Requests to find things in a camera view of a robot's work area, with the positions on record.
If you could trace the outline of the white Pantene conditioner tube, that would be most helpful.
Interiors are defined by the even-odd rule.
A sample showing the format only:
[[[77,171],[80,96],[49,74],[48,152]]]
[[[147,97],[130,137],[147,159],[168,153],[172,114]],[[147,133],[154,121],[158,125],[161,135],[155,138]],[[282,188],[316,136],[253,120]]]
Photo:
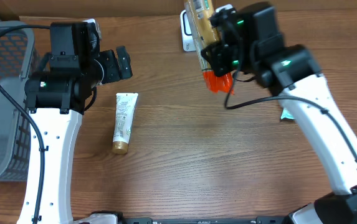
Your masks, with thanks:
[[[114,154],[126,154],[131,137],[131,127],[138,93],[117,93],[116,98],[112,152]]]

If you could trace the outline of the red spaghetti packet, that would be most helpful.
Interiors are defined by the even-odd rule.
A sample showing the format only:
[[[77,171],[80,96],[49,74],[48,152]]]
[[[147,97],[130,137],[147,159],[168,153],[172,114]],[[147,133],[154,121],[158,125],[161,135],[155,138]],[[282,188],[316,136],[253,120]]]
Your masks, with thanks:
[[[211,64],[201,55],[201,50],[220,40],[217,30],[212,28],[209,21],[209,18],[214,13],[212,1],[185,0],[184,7],[207,88],[214,93],[219,91],[228,93],[233,82],[231,73],[228,72],[221,77],[215,76]]]

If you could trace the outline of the mint green wipes packet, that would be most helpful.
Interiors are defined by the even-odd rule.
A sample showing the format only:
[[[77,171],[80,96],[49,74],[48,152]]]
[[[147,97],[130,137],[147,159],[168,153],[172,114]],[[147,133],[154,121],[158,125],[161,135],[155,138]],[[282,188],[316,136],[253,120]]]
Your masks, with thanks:
[[[295,118],[290,114],[290,112],[286,108],[283,108],[280,119],[293,121]]]

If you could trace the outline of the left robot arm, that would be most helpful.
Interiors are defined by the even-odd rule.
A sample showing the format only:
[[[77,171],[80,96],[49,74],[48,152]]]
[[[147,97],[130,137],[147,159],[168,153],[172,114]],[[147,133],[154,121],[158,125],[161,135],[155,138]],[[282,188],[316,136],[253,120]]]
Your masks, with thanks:
[[[126,48],[100,50],[94,19],[54,22],[51,50],[26,81],[31,152],[19,223],[72,223],[72,164],[82,118],[97,86],[132,77]]]

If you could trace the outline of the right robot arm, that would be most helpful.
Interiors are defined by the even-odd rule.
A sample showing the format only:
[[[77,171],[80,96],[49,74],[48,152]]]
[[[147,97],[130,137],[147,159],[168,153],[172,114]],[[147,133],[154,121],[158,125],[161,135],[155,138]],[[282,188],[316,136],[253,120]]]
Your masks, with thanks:
[[[209,21],[220,39],[202,50],[203,58],[217,75],[253,74],[293,116],[328,176],[331,192],[289,213],[285,223],[357,223],[357,137],[311,52],[285,45],[268,2],[221,9]]]

